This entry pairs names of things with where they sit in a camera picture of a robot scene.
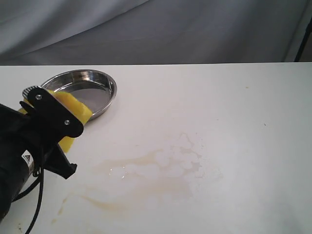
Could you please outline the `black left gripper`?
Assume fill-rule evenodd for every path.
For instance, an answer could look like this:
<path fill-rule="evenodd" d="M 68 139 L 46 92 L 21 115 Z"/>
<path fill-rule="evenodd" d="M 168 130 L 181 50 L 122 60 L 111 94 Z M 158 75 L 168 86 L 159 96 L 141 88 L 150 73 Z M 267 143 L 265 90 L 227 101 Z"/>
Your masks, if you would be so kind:
<path fill-rule="evenodd" d="M 60 134 L 38 118 L 0 106 L 0 217 L 12 202 L 25 196 L 21 189 L 40 168 L 68 179 L 77 169 L 57 144 Z"/>

